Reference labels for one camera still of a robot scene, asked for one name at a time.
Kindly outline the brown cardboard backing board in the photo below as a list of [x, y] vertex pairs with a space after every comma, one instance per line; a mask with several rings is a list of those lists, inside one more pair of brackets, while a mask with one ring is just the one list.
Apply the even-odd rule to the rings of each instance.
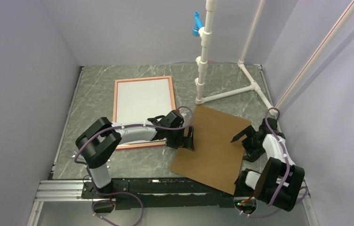
[[251, 121], [203, 105], [194, 110], [194, 151], [180, 148], [170, 171], [228, 194], [235, 192], [244, 148], [232, 138]]

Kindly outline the white PVC pipe stand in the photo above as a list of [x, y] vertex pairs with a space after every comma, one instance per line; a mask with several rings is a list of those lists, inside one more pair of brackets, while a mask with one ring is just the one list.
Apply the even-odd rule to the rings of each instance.
[[[195, 60], [196, 64], [198, 65], [198, 77], [195, 79], [195, 85], [196, 85], [196, 91], [197, 91], [195, 103], [197, 105], [201, 105], [206, 102], [214, 101], [214, 100], [221, 99], [224, 97], [229, 97], [229, 96], [237, 95], [237, 94], [248, 92], [248, 91], [254, 91], [257, 93], [257, 95], [260, 97], [260, 99], [263, 101], [263, 103], [265, 104], [265, 106], [267, 108], [273, 107], [270, 100], [267, 99], [265, 94], [262, 92], [260, 86], [258, 85], [257, 81], [254, 80], [254, 78], [252, 77], [252, 75], [247, 70], [247, 68], [244, 64], [245, 57], [246, 57], [247, 51], [248, 51], [248, 47], [253, 39], [255, 30], [257, 28], [258, 22], [260, 20], [260, 17], [261, 17], [261, 14], [262, 14], [262, 11], [263, 11], [263, 8], [265, 5], [264, 0], [259, 1], [258, 5], [257, 5], [254, 19], [252, 21], [252, 24], [251, 24], [251, 27], [249, 30], [249, 34], [248, 34], [247, 39], [245, 41], [245, 45], [244, 45], [241, 57], [237, 63], [237, 66], [239, 67], [239, 69], [244, 73], [246, 78], [249, 80], [250, 85], [247, 87], [223, 92], [223, 93], [216, 94], [213, 96], [208, 96], [208, 97], [203, 96], [206, 70], [207, 70], [207, 65], [208, 65], [208, 49], [210, 47], [210, 43], [211, 43], [211, 39], [212, 39], [214, 13], [217, 8], [217, 3], [218, 3], [218, 1], [216, 1], [216, 0], [207, 0], [206, 1], [206, 18], [205, 18], [205, 23], [203, 24], [205, 27], [205, 30], [204, 30], [203, 36], [201, 38], [201, 55], [198, 56]], [[294, 81], [290, 84], [288, 89], [285, 91], [282, 98], [278, 101], [276, 107], [282, 107], [285, 104], [286, 99], [292, 94], [293, 89], [297, 86], [299, 81], [307, 73], [307, 71], [310, 69], [310, 67], [312, 67], [312, 65], [318, 60], [318, 58], [326, 50], [329, 43], [335, 38], [335, 36], [342, 29], [342, 27], [346, 24], [346, 22], [352, 16], [353, 13], [354, 13], [354, 0], [348, 4], [348, 6], [343, 11], [343, 13], [340, 15], [338, 20], [334, 23], [334, 25], [331, 27], [329, 32], [326, 34], [326, 36], [324, 37], [322, 42], [318, 45], [316, 50], [312, 53], [310, 58], [304, 64], [303, 68], [300, 70], [299, 74], [296, 76]]]

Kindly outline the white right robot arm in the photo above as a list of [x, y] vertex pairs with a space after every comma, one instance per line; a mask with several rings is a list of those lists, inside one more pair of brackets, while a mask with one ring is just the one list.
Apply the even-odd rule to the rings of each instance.
[[235, 194], [249, 195], [266, 204], [291, 211], [298, 198], [305, 170], [290, 158], [285, 135], [278, 131], [277, 120], [265, 118], [258, 129], [248, 126], [236, 134], [231, 142], [242, 140], [243, 160], [255, 162], [266, 155], [262, 172], [245, 169], [234, 182]]

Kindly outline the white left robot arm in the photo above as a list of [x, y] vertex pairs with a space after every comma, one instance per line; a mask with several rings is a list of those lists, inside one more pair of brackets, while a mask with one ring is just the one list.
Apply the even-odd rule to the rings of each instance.
[[194, 127], [178, 110], [144, 121], [125, 124], [110, 122], [107, 117], [96, 120], [75, 141], [78, 152], [74, 162], [83, 164], [94, 183], [94, 192], [101, 198], [112, 192], [113, 181], [107, 161], [119, 145], [136, 141], [165, 140], [173, 149], [194, 150]]

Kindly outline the silver open-end wrench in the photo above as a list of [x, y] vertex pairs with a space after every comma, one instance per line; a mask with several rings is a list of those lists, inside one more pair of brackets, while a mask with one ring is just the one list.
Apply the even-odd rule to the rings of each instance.
[[[77, 155], [76, 151], [69, 151], [66, 153], [66, 158], [71, 159], [73, 162], [75, 162], [75, 156]], [[82, 154], [78, 155], [78, 158], [76, 160], [77, 162], [82, 162], [83, 164], [86, 163], [86, 160], [84, 159]]]

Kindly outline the blue pipe fitting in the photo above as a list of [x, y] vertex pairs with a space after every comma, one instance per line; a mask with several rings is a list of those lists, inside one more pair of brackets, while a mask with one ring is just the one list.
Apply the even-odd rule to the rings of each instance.
[[203, 36], [203, 33], [204, 33], [204, 30], [205, 30], [205, 27], [200, 19], [200, 13], [199, 12], [195, 12], [194, 13], [194, 21], [195, 21], [195, 24], [193, 26], [193, 29], [192, 29], [192, 35], [195, 36], [195, 37], [200, 37], [202, 38]]

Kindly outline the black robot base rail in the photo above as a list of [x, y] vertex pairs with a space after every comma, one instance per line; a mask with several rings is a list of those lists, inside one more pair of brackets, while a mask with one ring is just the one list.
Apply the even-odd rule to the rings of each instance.
[[116, 210], [132, 208], [167, 208], [218, 206], [234, 208], [242, 206], [247, 212], [254, 210], [251, 202], [239, 200], [252, 191], [238, 178], [234, 194], [228, 194], [188, 178], [114, 178], [110, 189], [96, 191], [86, 177], [77, 181], [81, 188], [76, 197], [82, 200], [114, 199]]

